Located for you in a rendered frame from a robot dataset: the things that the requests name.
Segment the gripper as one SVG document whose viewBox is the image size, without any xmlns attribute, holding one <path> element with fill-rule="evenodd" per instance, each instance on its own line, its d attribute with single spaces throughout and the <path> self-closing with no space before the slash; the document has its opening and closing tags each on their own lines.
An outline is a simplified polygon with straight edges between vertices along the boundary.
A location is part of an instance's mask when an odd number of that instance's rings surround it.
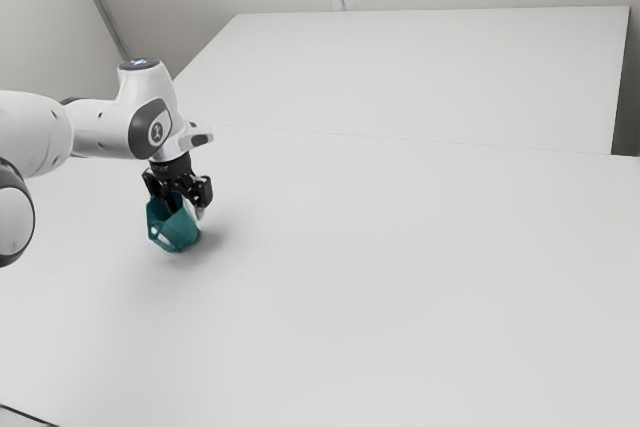
<svg viewBox="0 0 640 427">
<path fill-rule="evenodd" d="M 178 193 L 191 197 L 198 220 L 214 198 L 211 179 L 194 173 L 190 153 L 165 162 L 150 161 L 142 178 L 150 196 L 158 197 L 160 217 L 172 217 L 179 211 Z"/>
</svg>

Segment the teal faceted mug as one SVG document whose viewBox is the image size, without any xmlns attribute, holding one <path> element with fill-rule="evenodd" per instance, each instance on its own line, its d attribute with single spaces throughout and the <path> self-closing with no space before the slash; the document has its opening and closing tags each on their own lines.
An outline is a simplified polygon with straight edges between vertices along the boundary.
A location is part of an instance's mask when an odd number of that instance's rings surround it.
<svg viewBox="0 0 640 427">
<path fill-rule="evenodd" d="M 200 237 L 195 213 L 190 203 L 179 194 L 179 211 L 172 217 L 159 216 L 157 197 L 146 204 L 148 238 L 163 250 L 181 252 L 194 245 Z"/>
</svg>

